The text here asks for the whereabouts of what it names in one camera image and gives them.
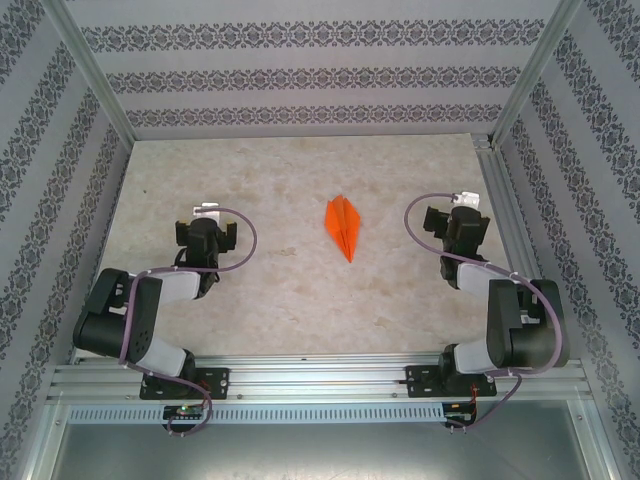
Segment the orange paper sheet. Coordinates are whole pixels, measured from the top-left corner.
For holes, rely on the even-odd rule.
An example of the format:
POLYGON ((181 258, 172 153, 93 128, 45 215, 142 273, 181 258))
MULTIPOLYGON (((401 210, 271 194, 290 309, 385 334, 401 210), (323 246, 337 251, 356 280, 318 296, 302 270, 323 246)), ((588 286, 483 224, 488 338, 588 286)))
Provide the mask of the orange paper sheet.
POLYGON ((327 203, 325 228, 349 263, 354 260, 360 223, 358 211, 343 195, 327 203))

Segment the grey metal sheet panel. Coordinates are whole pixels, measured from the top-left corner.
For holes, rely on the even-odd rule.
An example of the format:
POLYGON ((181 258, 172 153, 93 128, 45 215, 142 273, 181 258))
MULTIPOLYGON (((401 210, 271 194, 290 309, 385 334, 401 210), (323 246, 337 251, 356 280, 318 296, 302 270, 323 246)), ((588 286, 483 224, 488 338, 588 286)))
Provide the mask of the grey metal sheet panel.
POLYGON ((213 426, 185 439, 72 425, 52 480, 591 480, 570 436, 498 440, 429 424, 213 426))

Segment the aluminium side rail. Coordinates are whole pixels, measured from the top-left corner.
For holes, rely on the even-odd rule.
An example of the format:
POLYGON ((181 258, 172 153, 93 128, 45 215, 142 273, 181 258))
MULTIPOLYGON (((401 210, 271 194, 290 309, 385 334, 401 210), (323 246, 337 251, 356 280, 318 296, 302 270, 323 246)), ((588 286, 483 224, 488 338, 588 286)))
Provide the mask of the aluminium side rail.
POLYGON ((568 334, 559 288, 541 277, 522 214, 499 153, 487 138, 472 138, 494 221, 508 265, 503 273, 481 270, 480 292, 487 299, 486 344, 499 369, 533 373, 566 364, 568 334))

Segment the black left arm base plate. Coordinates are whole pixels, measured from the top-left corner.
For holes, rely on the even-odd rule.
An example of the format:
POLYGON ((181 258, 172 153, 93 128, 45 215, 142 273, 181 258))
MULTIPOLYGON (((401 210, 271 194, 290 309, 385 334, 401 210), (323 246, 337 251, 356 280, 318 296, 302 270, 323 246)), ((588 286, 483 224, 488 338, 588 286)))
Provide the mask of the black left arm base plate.
MULTIPOLYGON (((207 390, 213 400, 225 400, 230 371, 226 368, 196 368, 191 382, 207 390)), ((144 375, 139 391, 142 400, 203 400, 204 395, 191 386, 144 375)))

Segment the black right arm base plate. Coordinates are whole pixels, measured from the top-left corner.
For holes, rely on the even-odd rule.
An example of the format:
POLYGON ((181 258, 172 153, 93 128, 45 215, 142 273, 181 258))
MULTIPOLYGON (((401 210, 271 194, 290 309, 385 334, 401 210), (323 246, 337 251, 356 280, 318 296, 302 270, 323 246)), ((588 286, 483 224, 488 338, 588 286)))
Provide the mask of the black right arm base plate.
POLYGON ((461 374, 436 365, 413 365, 405 368, 405 379, 410 398, 494 397, 497 389, 484 374, 461 374))

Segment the aluminium mounting rail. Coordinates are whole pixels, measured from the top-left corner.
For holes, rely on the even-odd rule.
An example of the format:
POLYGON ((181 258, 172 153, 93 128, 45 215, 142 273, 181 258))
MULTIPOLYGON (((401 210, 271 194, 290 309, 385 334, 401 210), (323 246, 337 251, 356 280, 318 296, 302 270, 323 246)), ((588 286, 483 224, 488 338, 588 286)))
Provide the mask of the aluminium mounting rail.
MULTIPOLYGON (((202 356, 199 367, 226 368, 227 401, 251 404, 380 403, 407 400, 409 365, 435 365, 435 354, 202 356)), ((142 376, 103 357, 55 368, 48 404, 138 404, 142 376)))

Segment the aluminium frame post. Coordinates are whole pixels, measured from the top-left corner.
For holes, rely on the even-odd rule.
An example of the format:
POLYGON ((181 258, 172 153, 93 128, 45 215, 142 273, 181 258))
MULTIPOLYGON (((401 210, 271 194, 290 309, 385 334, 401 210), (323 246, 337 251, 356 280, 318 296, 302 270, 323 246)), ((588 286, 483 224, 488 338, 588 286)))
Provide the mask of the aluminium frame post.
POLYGON ((40 0, 67 49, 80 68, 126 148, 131 151, 137 135, 125 110, 118 101, 106 74, 96 60, 85 36, 66 5, 65 0, 40 0))
POLYGON ((51 480, 66 430, 70 407, 45 405, 19 480, 51 480))
POLYGON ((516 81, 494 129, 490 135, 491 147, 497 150, 505 141, 512 124, 516 121, 530 92, 533 90, 553 51, 563 37, 565 30, 573 20, 582 0, 559 0, 544 27, 539 41, 530 55, 521 75, 516 81))
POLYGON ((590 480, 622 480, 593 400, 568 400, 567 407, 590 480))

